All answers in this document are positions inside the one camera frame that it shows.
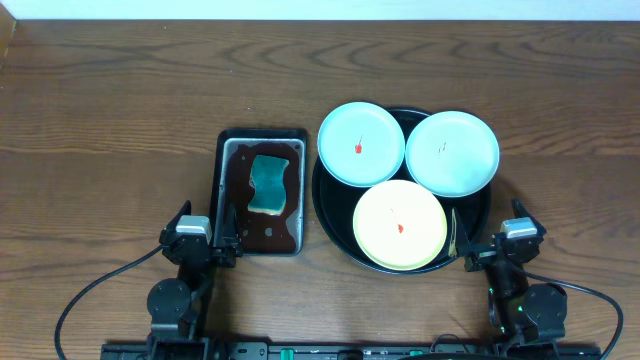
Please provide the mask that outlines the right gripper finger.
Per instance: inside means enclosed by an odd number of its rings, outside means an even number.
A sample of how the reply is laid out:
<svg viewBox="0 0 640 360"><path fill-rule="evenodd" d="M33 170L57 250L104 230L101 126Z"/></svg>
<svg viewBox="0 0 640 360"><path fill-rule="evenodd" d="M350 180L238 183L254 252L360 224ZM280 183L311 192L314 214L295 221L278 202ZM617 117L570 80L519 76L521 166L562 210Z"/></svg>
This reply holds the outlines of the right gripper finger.
<svg viewBox="0 0 640 360"><path fill-rule="evenodd" d="M533 225L536 227L538 233L545 233L546 228L524 207L522 202L514 198L511 200L511 206L516 218L529 218Z"/></svg>
<svg viewBox="0 0 640 360"><path fill-rule="evenodd" d="M468 253L469 239L461 216L455 207L451 209L449 230L449 256L451 258L465 256Z"/></svg>

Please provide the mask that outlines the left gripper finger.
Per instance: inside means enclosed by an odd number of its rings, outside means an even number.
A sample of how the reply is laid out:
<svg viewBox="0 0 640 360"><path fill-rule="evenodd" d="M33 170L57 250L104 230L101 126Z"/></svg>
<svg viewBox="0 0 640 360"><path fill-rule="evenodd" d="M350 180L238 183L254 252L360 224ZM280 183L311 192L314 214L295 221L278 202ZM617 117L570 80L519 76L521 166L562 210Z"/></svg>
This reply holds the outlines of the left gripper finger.
<svg viewBox="0 0 640 360"><path fill-rule="evenodd" d="M243 248L238 234L236 215L236 206L231 203L222 227L220 243L223 247L232 249L235 255L242 255Z"/></svg>
<svg viewBox="0 0 640 360"><path fill-rule="evenodd" d="M181 217L184 215L190 215L190 214L191 214L191 201L186 200L185 203L180 208L180 210L178 211L178 213L169 222L169 230L175 231Z"/></svg>

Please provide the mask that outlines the yellow plate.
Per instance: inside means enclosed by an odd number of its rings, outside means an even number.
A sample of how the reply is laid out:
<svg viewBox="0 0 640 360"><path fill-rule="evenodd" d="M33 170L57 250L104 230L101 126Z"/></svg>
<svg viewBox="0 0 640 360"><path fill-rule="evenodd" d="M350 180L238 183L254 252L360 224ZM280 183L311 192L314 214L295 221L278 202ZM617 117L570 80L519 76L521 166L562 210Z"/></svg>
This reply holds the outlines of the yellow plate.
<svg viewBox="0 0 640 360"><path fill-rule="evenodd" d="M448 233L437 198L408 180L389 180L368 189L355 206L352 228L370 260L397 271L430 263L443 249Z"/></svg>

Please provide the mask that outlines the green yellow sponge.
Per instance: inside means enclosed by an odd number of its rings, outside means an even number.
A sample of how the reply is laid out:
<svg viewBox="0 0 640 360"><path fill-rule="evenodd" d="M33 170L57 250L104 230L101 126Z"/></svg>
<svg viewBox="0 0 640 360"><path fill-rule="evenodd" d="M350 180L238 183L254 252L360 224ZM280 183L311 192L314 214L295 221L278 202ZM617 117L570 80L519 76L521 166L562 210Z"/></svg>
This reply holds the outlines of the green yellow sponge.
<svg viewBox="0 0 640 360"><path fill-rule="evenodd" d="M254 195L248 210L270 216L279 216L285 208L286 190L284 172L289 161L283 158L257 155L252 163L250 184Z"/></svg>

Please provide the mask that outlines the light green plate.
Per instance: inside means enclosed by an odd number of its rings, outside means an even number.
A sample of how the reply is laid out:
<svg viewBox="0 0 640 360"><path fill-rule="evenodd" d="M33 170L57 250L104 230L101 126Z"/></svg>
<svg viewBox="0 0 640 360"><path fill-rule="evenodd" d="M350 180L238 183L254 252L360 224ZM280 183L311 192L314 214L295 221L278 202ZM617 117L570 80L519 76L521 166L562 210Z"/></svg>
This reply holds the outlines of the light green plate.
<svg viewBox="0 0 640 360"><path fill-rule="evenodd" d="M500 147L493 130L462 111L443 111L419 122L406 142L411 178L431 193L459 198L478 192L497 173Z"/></svg>

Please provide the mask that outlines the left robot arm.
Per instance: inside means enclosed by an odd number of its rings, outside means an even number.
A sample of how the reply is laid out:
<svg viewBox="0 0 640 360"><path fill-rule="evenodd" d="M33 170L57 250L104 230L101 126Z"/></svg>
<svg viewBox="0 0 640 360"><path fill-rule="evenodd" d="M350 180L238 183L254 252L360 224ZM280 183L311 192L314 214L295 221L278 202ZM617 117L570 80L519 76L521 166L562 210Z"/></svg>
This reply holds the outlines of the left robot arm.
<svg viewBox="0 0 640 360"><path fill-rule="evenodd" d="M243 255L236 226L236 209L212 224L191 213L185 202L159 237L162 255L178 267L178 274L158 282L149 292L151 335L157 339L193 340L202 332L208 302L219 268L233 268Z"/></svg>

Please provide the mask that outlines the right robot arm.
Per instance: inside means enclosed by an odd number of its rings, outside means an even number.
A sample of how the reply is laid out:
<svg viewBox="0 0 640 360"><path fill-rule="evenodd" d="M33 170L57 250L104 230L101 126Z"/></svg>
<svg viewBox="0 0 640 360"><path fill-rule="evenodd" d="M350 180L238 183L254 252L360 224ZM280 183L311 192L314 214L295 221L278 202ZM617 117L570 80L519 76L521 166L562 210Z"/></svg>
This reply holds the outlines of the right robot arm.
<svg viewBox="0 0 640 360"><path fill-rule="evenodd" d="M487 243L469 239L457 209L451 210L450 254L467 272L483 271L489 283L491 323L518 345L553 342L565 336L567 295L549 280L529 284L523 265L540 253L547 230L514 199L514 217L503 221Z"/></svg>

